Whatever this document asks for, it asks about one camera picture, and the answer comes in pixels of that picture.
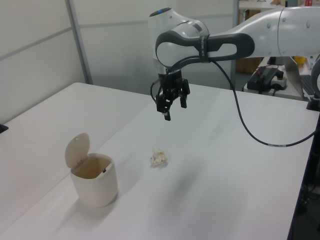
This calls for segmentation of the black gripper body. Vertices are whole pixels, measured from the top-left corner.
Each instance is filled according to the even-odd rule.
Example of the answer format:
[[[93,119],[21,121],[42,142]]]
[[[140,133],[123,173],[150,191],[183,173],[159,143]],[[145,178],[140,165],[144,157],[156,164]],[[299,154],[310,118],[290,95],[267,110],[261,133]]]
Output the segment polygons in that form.
[[[184,79],[182,71],[176,70],[166,74],[158,74],[158,98],[177,99],[184,97]]]

